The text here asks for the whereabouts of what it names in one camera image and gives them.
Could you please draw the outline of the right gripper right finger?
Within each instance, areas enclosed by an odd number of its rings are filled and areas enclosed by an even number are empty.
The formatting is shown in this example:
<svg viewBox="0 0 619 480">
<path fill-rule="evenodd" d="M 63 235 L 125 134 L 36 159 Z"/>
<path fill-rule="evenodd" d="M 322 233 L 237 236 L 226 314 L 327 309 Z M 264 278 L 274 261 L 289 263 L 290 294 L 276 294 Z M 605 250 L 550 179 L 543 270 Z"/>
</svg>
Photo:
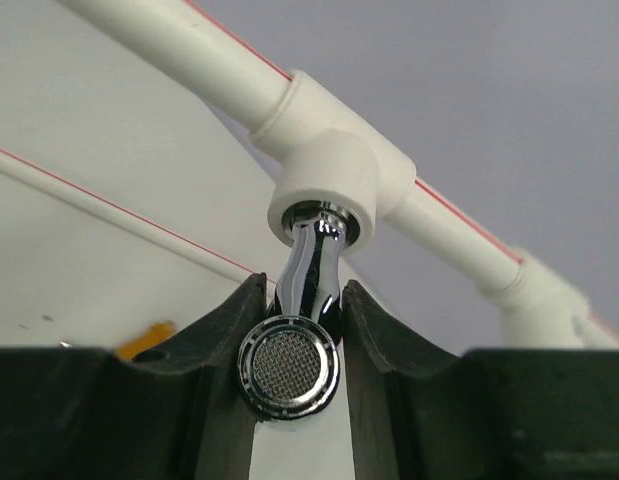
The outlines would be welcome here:
<svg viewBox="0 0 619 480">
<path fill-rule="evenodd" d="M 357 281 L 344 290 L 355 476 L 466 479 L 469 395 L 457 357 L 390 315 Z"/>
</svg>

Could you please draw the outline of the white PVC pipe frame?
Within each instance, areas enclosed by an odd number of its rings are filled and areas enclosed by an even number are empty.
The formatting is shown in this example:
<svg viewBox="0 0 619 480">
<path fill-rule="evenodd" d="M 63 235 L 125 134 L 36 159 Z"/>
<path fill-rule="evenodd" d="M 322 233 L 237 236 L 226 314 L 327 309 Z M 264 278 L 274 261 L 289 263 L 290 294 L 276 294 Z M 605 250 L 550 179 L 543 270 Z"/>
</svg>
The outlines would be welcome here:
<svg viewBox="0 0 619 480">
<path fill-rule="evenodd" d="M 348 209 L 334 271 L 452 352 L 619 348 L 587 296 L 505 244 L 302 71 L 190 1 L 0 1 L 0 345 L 124 343 L 247 276 L 282 282 L 281 219 Z"/>
</svg>

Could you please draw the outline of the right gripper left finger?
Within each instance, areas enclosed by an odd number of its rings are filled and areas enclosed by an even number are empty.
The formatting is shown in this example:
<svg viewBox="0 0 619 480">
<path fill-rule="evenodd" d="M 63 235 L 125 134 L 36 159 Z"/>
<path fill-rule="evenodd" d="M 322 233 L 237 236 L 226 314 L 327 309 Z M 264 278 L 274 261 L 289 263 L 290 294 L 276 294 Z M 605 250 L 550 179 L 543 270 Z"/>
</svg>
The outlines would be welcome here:
<svg viewBox="0 0 619 480">
<path fill-rule="evenodd" d="M 266 310 L 267 278 L 250 275 L 225 301 L 135 364 L 185 381 L 170 459 L 174 479 L 247 479 L 256 416 L 238 386 L 237 356 Z"/>
</svg>

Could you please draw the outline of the chrome lever faucet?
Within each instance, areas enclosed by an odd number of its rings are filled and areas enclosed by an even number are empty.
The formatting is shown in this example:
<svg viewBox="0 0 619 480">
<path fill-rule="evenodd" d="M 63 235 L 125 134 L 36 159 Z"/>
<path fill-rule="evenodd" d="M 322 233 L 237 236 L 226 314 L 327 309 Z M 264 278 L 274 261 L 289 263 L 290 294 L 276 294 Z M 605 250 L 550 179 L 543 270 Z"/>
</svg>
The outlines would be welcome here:
<svg viewBox="0 0 619 480">
<path fill-rule="evenodd" d="M 267 421 L 318 414 L 337 392 L 344 334 L 339 260 L 359 233 L 354 216 L 328 202 L 296 204 L 282 225 L 292 242 L 288 262 L 264 320 L 237 356 L 242 394 Z"/>
</svg>

